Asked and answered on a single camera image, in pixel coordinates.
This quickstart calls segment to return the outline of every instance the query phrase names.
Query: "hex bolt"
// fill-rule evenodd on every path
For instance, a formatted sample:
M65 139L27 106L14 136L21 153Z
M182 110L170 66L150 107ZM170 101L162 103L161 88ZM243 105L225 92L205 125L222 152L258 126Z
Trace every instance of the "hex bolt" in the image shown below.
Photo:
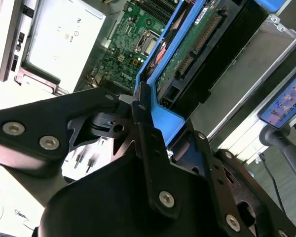
M288 235L283 230L278 230L281 237L288 237Z
M240 224L239 222L237 221L237 219L228 214L226 215L226 221L227 221L227 224L236 232L239 232L240 231Z
M174 198L171 193L167 191L161 191L159 193L159 200L167 208L171 208L174 206Z
M114 97L109 94L106 94L105 97L107 97L109 100L114 100Z
M60 143L56 137L53 136L43 136L39 140L39 144L45 150L55 150L59 147Z
M205 140L205 136L202 133L199 133L198 136L199 136L200 139Z
M8 135L18 136L25 131L25 127L19 122L7 122L3 125L2 130Z
M141 108L142 110L146 110L146 107L145 107L145 106L143 106L143 105L141 105L141 104L140 104L140 105L138 105L138 107L139 107L139 108Z
M224 154L225 154L225 156L228 157L229 159L232 158L232 155L231 155L229 152L225 152Z

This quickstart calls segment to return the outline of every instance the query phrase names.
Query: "green circuit board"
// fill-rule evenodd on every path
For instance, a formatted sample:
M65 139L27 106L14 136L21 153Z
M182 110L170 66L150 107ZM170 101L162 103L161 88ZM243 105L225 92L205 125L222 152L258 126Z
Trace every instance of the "green circuit board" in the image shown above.
M194 60L193 54L197 55L201 50L206 40L222 19L216 11L219 2L220 0L211 0L202 9L181 45L156 81L157 93L161 90L165 81L173 79L176 73L183 75Z
M132 2L124 11L94 80L99 84L101 80L110 80L132 93L136 75L165 25Z

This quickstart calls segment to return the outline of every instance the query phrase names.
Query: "gray carpet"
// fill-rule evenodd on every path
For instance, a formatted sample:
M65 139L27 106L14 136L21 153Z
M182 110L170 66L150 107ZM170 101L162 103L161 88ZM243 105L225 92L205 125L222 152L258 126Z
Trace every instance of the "gray carpet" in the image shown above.
M289 139L296 145L296 131L294 129L292 129ZM268 148L264 155L266 164L276 180L287 216L296 226L296 176L277 148ZM253 162L247 169L255 174L255 179L279 206L272 180L266 173L263 164Z

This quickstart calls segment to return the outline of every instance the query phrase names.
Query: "motherboard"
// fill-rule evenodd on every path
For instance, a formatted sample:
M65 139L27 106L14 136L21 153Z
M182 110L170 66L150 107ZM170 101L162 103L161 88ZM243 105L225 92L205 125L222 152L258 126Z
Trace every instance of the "motherboard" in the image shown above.
M124 15L94 77L101 86L109 80L133 93L136 75L152 52L165 24L133 2L126 4Z

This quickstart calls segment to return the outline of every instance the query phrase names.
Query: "sticker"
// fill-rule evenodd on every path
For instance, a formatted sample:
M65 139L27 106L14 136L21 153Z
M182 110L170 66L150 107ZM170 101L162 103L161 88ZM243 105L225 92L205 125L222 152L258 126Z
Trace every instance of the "sticker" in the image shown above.
M198 15L196 21L194 22L195 25L198 25L198 23L202 20L202 18L204 17L206 11L208 10L208 7L205 7L201 13Z
M211 3L211 9L214 8L215 3L216 3L216 0L213 0L212 3Z

